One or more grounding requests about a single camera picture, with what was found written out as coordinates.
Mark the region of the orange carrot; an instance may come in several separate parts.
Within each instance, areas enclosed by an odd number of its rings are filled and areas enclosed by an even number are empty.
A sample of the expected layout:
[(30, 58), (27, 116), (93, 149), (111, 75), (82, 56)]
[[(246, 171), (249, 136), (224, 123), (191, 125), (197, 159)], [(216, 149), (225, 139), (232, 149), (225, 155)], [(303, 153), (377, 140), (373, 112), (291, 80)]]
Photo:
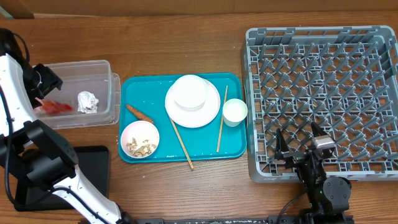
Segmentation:
[(140, 121), (147, 121), (154, 124), (154, 121), (146, 116), (144, 113), (140, 112), (139, 110), (135, 109), (131, 105), (126, 105), (126, 108)]

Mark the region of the foil ball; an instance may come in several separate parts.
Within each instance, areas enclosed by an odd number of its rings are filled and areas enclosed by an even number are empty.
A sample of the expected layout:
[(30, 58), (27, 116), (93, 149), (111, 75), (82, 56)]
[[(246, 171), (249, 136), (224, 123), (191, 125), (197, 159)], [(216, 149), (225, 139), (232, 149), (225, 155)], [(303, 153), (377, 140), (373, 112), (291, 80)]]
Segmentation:
[(78, 94), (78, 112), (84, 114), (96, 113), (98, 109), (99, 99), (93, 93), (81, 91)]

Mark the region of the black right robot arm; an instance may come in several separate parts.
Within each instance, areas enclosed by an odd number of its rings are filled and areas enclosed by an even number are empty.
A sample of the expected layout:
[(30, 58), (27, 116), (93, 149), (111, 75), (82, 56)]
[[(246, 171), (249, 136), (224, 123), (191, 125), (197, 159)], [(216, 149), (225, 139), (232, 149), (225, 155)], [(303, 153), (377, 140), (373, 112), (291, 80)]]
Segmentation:
[(322, 162), (329, 159), (335, 150), (335, 140), (319, 127), (311, 123), (312, 144), (304, 152), (290, 152), (282, 131), (276, 131), (274, 157), (285, 161), (285, 168), (294, 168), (305, 186), (310, 208), (304, 208), (294, 217), (284, 214), (286, 209), (298, 200), (296, 196), (288, 202), (277, 216), (276, 223), (353, 223), (347, 217), (351, 196), (351, 182), (344, 177), (326, 175)]

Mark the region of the pink bowl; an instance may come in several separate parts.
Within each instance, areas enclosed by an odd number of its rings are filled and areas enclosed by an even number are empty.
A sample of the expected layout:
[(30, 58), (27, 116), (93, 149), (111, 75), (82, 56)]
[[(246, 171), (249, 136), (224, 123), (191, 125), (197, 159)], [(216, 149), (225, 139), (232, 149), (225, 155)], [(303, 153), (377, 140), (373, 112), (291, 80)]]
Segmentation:
[(158, 129), (148, 121), (135, 121), (127, 125), (120, 136), (120, 146), (128, 158), (144, 159), (151, 156), (159, 146)]

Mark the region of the red snack wrapper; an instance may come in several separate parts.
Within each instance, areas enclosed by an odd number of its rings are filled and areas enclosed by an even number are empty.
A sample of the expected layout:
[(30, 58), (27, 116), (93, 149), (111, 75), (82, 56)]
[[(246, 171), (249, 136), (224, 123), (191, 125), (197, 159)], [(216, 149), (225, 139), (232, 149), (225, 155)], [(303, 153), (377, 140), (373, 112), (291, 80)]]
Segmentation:
[(39, 100), (41, 105), (34, 109), (37, 116), (55, 116), (73, 111), (73, 107), (66, 103), (59, 103), (54, 100)]

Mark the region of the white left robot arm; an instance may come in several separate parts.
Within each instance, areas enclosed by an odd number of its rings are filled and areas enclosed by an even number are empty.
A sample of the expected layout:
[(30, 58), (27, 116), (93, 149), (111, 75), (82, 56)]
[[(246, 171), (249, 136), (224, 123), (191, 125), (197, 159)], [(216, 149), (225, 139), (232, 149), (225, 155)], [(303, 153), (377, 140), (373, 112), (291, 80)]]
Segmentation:
[(135, 223), (83, 174), (75, 148), (34, 113), (62, 80), (48, 67), (30, 65), (22, 37), (1, 29), (1, 166), (9, 201), (18, 210), (39, 210), (56, 196), (90, 223)]

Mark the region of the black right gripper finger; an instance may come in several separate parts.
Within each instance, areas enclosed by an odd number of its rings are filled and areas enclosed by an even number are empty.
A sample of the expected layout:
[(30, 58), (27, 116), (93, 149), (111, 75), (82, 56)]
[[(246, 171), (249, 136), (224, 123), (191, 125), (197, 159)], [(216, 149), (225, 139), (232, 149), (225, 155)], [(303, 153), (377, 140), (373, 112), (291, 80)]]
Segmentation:
[(289, 152), (289, 147), (284, 139), (282, 131), (280, 129), (277, 129), (274, 158), (277, 160), (284, 160), (284, 155), (288, 154)]
[(326, 133), (316, 122), (311, 122), (311, 129), (314, 137), (327, 136)]

